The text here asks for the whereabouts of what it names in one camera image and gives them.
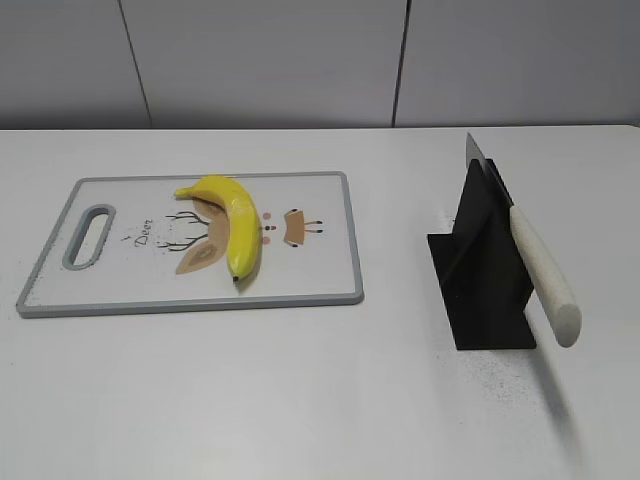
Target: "banana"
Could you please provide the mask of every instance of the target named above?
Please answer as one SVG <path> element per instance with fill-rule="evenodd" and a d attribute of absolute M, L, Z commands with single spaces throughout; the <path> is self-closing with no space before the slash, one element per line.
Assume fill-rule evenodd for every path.
<path fill-rule="evenodd" d="M 261 245 L 258 212 L 249 193 L 238 182 L 222 175 L 201 178 L 193 187 L 176 190 L 176 198 L 196 197 L 221 206 L 229 217 L 231 235 L 227 262 L 238 282 L 253 271 Z"/>

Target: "knife handle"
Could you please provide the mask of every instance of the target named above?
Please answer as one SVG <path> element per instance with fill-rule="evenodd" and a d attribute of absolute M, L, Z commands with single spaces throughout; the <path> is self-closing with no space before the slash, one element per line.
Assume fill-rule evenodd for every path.
<path fill-rule="evenodd" d="M 573 345 L 582 327 L 582 312 L 551 252 L 516 205 L 509 209 L 511 234 L 527 267 L 551 329 L 563 347 Z"/>

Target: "kitchen knife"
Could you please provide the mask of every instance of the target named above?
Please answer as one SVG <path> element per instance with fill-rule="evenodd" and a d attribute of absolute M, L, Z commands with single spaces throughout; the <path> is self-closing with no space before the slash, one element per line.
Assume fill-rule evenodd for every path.
<path fill-rule="evenodd" d="M 471 134 L 467 133 L 467 168 L 473 159 L 478 160 L 487 177 L 495 179 L 498 194 L 506 200 L 509 206 L 511 235 L 538 293 L 551 329 L 561 346 L 570 347 L 580 335 L 582 312 L 569 284 L 527 217 L 517 205 L 514 205 L 493 161 L 485 158 Z"/>

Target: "knife stand base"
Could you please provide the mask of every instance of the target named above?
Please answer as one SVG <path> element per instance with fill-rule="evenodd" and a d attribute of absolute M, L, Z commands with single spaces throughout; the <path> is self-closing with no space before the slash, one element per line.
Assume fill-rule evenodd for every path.
<path fill-rule="evenodd" d="M 453 232 L 427 239 L 458 350 L 532 349 L 524 315 L 531 278 L 511 236 L 507 201 L 477 160 Z"/>

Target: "white wall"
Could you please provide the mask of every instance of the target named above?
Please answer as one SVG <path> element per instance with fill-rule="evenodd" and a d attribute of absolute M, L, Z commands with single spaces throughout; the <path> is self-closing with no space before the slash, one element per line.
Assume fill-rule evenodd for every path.
<path fill-rule="evenodd" d="M 0 128 L 148 126 L 115 0 L 2 0 Z"/>
<path fill-rule="evenodd" d="M 124 0 L 154 127 L 390 126 L 398 0 Z"/>
<path fill-rule="evenodd" d="M 413 0 L 397 125 L 640 119 L 640 1 Z"/>

